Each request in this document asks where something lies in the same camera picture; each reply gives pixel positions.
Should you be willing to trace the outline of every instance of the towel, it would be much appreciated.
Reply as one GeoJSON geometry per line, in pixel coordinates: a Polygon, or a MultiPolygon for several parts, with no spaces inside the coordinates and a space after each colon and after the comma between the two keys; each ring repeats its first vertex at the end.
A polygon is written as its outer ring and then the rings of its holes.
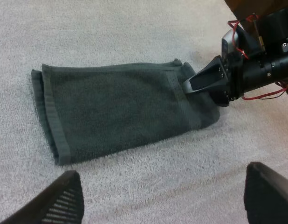
{"type": "Polygon", "coordinates": [[[186,96],[189,63],[32,70],[36,109],[56,164],[157,142],[219,119],[207,93],[186,96]]]}

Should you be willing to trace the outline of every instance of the black cylinder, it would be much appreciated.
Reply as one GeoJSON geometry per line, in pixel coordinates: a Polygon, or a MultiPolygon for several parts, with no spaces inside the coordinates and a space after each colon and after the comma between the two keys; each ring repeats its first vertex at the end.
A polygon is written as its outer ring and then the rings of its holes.
{"type": "Polygon", "coordinates": [[[288,77],[288,54],[246,61],[243,65],[242,90],[249,92],[288,77]]]}

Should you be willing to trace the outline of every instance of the red wire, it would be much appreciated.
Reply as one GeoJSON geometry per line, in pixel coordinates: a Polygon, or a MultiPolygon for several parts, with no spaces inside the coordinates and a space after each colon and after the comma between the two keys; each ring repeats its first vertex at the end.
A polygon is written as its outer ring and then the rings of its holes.
{"type": "Polygon", "coordinates": [[[243,52],[242,49],[238,48],[238,47],[236,46],[236,43],[235,43],[235,33],[236,33],[236,29],[237,29],[239,23],[240,23],[240,21],[237,21],[237,22],[235,23],[235,25],[234,25],[233,35],[232,35],[232,43],[233,43],[234,47],[235,47],[240,53],[242,53],[242,55],[243,55],[247,60],[249,60],[248,56],[243,52]]]}
{"type": "MultiPolygon", "coordinates": [[[[248,16],[245,20],[248,22],[253,22],[253,20],[252,20],[253,17],[256,17],[256,19],[259,18],[258,15],[252,14],[252,15],[248,16]]],[[[241,22],[240,20],[231,20],[228,22],[228,25],[233,29],[232,43],[233,43],[234,47],[236,48],[237,51],[239,51],[248,60],[249,57],[245,54],[245,52],[242,49],[238,48],[236,46],[236,43],[235,43],[235,33],[236,33],[236,29],[237,29],[238,25],[240,24],[240,22],[241,22]]]]}
{"type": "Polygon", "coordinates": [[[281,90],[278,90],[278,91],[275,91],[275,92],[270,92],[270,93],[267,93],[267,94],[263,94],[263,95],[260,95],[260,96],[257,96],[257,97],[251,97],[251,98],[246,98],[246,97],[242,97],[244,100],[254,100],[254,99],[260,99],[260,98],[264,98],[264,97],[269,97],[269,96],[273,96],[273,95],[276,95],[280,92],[285,92],[287,90],[287,87],[284,87],[282,88],[281,90]]]}

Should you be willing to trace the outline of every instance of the floor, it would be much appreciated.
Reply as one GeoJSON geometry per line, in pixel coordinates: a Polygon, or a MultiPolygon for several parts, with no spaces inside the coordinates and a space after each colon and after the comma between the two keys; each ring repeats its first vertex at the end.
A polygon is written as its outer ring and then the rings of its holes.
{"type": "Polygon", "coordinates": [[[288,178],[287,96],[237,100],[206,129],[59,167],[30,79],[42,63],[95,67],[179,58],[198,71],[220,54],[233,18],[223,0],[0,0],[0,220],[75,169],[85,224],[247,224],[246,165],[261,161],[288,178]]]}

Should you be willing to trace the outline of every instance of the carpet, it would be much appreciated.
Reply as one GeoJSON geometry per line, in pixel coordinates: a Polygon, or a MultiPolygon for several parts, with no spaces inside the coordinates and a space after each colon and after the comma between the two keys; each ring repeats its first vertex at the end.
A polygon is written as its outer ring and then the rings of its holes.
{"type": "Polygon", "coordinates": [[[206,129],[60,167],[39,124],[30,78],[42,63],[179,58],[199,71],[220,53],[233,18],[223,0],[0,0],[0,220],[75,169],[83,223],[246,224],[246,165],[261,161],[288,178],[287,96],[238,100],[206,129]]]}

